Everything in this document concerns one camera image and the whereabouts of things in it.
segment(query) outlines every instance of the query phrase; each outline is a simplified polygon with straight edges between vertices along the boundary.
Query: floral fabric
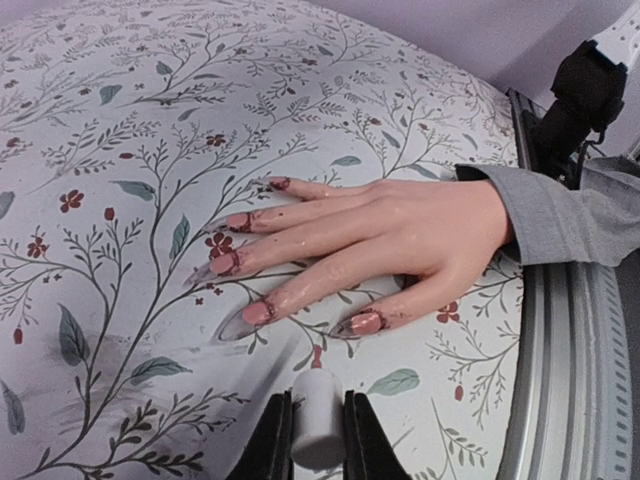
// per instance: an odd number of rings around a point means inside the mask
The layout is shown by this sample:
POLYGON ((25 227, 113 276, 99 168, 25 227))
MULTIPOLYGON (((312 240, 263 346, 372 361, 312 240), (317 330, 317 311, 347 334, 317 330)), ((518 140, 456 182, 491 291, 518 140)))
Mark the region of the floral fabric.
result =
POLYGON ((439 312, 350 341, 328 332, 404 278, 240 339, 223 319, 307 263, 183 282, 253 239, 206 225, 287 201, 266 176, 515 166, 502 94, 367 25, 267 0, 71 3, 0 29, 0 79, 3 479, 224 478, 268 396, 311 366, 369 394, 412 477, 495 478, 518 265, 496 258, 439 312))

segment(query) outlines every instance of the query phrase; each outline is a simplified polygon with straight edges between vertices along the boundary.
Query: hand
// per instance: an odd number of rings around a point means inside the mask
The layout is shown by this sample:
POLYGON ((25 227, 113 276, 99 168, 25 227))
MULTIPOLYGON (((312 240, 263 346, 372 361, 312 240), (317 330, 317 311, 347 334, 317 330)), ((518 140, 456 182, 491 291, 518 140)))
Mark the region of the hand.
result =
POLYGON ((210 270, 242 276, 323 258, 232 322, 272 323, 372 277, 413 275, 418 283, 341 320, 331 333, 351 338, 397 328, 460 298, 496 250, 513 240, 505 207, 489 181, 383 180, 332 188, 273 178, 270 184, 305 202, 228 217, 232 231, 270 235, 213 259, 210 270))

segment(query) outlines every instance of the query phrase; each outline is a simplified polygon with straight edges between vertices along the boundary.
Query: fake fingernail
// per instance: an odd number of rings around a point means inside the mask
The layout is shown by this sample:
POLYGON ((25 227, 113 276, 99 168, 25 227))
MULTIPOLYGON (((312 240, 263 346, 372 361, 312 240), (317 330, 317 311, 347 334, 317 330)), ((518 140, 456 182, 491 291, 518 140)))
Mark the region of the fake fingernail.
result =
POLYGON ((184 282, 185 287, 196 285, 198 283, 211 282, 218 278, 218 274, 211 270, 211 262, 207 262, 195 271, 184 282))
POLYGON ((260 327, 247 323, 242 312, 244 308, 232 312, 220 323, 211 337, 211 343, 233 342, 248 337, 256 332, 260 327))
POLYGON ((235 213, 227 217, 227 227, 236 233, 251 233, 251 214, 235 213))
POLYGON ((204 233, 226 232, 227 230, 228 227, 226 218, 219 218, 202 227, 202 231, 204 233))
POLYGON ((264 325, 273 321, 275 309, 266 300, 252 303, 242 311, 242 318, 251 325, 264 325))
POLYGON ((331 329, 330 335, 338 338, 357 338, 373 335, 386 328, 386 322, 382 315, 370 310, 341 320, 331 329))
POLYGON ((211 262, 211 271, 220 277, 229 277, 238 273, 240 267, 240 256, 238 252, 232 250, 221 257, 214 258, 211 262))
POLYGON ((280 192, 289 188, 289 185, 291 184, 291 179, 289 177, 269 177, 268 181, 271 188, 280 192))

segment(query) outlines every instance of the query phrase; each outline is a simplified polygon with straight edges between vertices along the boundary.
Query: black clamp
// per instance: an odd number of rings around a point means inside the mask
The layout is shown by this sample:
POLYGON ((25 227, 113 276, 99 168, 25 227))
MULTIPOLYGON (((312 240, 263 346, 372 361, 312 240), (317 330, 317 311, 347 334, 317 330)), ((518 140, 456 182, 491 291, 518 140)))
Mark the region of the black clamp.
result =
MULTIPOLYGON (((272 395, 226 480, 293 480, 291 393, 272 395)), ((393 452, 369 399, 348 391, 343 407, 343 480, 411 480, 393 452)))
POLYGON ((571 189, 579 187, 586 147, 604 141, 624 106, 627 67, 615 65, 597 45, 583 42, 560 64, 551 87, 556 101, 541 120, 527 119, 540 172, 571 189), (597 142, 585 142, 591 131, 600 134, 597 142), (579 161, 570 161, 581 146, 579 161))

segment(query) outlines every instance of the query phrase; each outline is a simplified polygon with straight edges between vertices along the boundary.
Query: gray shirt cuff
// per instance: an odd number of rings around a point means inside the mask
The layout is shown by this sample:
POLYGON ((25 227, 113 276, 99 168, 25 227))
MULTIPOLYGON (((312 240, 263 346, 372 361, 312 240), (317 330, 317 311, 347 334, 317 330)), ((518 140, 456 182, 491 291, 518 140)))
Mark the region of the gray shirt cuff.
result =
POLYGON ((570 261, 618 265, 640 247, 640 167, 624 158, 588 160, 581 189, 512 167, 459 165, 461 181, 489 179, 511 218, 523 265, 570 261))

